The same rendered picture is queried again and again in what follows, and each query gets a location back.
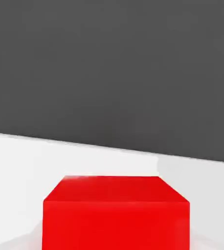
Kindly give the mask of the small red cube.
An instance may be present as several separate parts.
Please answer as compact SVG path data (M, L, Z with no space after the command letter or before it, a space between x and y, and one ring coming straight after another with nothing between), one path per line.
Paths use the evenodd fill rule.
M66 176L43 202L42 250L190 250L190 203L157 176Z

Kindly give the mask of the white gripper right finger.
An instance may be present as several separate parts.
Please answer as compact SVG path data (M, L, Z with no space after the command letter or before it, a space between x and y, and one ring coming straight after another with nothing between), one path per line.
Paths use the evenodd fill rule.
M190 229L190 250L224 250L224 243L205 233Z

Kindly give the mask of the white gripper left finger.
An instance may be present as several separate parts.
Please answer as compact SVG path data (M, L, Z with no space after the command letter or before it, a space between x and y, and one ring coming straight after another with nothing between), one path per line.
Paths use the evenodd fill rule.
M42 221L29 233L0 244L0 250L42 250Z

